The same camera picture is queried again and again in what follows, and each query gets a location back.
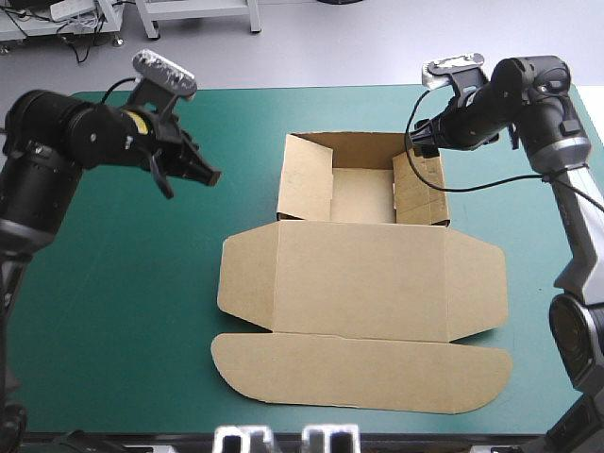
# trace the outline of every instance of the cardboard flap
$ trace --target cardboard flap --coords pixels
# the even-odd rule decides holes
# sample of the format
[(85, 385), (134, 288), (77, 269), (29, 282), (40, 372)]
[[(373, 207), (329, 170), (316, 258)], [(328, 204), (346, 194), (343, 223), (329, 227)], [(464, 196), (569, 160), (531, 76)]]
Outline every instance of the cardboard flap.
[[(439, 186), (445, 184), (440, 156), (413, 156), (413, 162), (428, 181)], [(448, 225), (446, 194), (435, 191), (420, 181), (411, 169), (406, 154), (393, 158), (393, 168), (396, 222), (412, 225)]]
[(443, 226), (280, 221), (226, 240), (218, 306), (277, 332), (445, 343), (505, 321), (505, 261)]
[(279, 223), (231, 236), (223, 244), (218, 307), (272, 328), (277, 290)]
[(459, 413), (503, 390), (501, 349), (300, 334), (223, 334), (214, 363), (234, 390), (260, 401)]
[(277, 215), (328, 221), (333, 193), (331, 149), (294, 135), (285, 139)]
[(449, 341), (503, 325), (508, 319), (503, 251), (450, 229), (445, 264)]
[(273, 331), (447, 341), (444, 227), (279, 224)]
[(393, 224), (392, 170), (334, 168), (331, 222)]

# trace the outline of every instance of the yellow label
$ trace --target yellow label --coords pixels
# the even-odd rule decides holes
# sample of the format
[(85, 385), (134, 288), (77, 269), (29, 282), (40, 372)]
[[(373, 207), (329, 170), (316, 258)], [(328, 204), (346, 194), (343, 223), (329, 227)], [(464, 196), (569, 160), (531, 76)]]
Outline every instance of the yellow label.
[(147, 127), (147, 123), (144, 121), (144, 119), (140, 115), (138, 115), (137, 113), (134, 113), (133, 111), (128, 111), (128, 110), (126, 110), (126, 115), (128, 115), (130, 118), (132, 118), (132, 121), (134, 121), (136, 128), (139, 129), (139, 134), (147, 135), (149, 133), (149, 128)]

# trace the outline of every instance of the metal bracket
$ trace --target metal bracket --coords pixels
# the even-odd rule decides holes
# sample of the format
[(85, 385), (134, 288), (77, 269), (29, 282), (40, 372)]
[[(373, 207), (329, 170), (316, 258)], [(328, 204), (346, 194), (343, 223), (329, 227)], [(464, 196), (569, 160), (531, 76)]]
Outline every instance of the metal bracket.
[(422, 66), (422, 85), (429, 90), (446, 87), (452, 83), (451, 74), (479, 68), (483, 63), (484, 57), (477, 53), (428, 61)]
[(265, 426), (225, 426), (214, 431), (212, 453), (281, 453), (273, 431)]
[(357, 425), (309, 425), (302, 431), (302, 453), (361, 453)]
[(176, 96), (191, 98), (197, 92), (193, 74), (152, 50), (140, 51), (132, 65), (141, 76)]

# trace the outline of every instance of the cardboard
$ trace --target cardboard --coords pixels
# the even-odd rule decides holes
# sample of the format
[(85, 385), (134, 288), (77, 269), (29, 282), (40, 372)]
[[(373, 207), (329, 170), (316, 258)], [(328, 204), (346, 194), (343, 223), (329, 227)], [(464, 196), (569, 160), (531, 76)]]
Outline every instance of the cardboard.
[(280, 221), (225, 241), (218, 307), (276, 332), (450, 342), (507, 318), (502, 251), (444, 226)]
[[(397, 133), (289, 134), (277, 218), (448, 225), (445, 194), (412, 173), (403, 140)], [(440, 156), (413, 159), (430, 180), (444, 183)]]
[(493, 400), (512, 371), (501, 349), (320, 335), (223, 334), (211, 352), (233, 389), (270, 403), (459, 413)]
[[(277, 219), (225, 241), (221, 310), (275, 333), (220, 335), (216, 367), (267, 402), (457, 413), (493, 398), (508, 354), (449, 342), (503, 324), (501, 250), (445, 227), (403, 134), (290, 134)], [(413, 156), (444, 184), (438, 156)]]

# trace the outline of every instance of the rounded cardboard flap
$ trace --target rounded cardboard flap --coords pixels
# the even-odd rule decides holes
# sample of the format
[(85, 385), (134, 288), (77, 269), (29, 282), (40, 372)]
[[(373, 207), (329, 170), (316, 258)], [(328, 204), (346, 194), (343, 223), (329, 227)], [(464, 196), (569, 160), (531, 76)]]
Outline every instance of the rounded cardboard flap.
[(512, 372), (502, 349), (327, 335), (228, 333), (211, 354), (228, 385), (250, 398), (392, 411), (473, 411)]

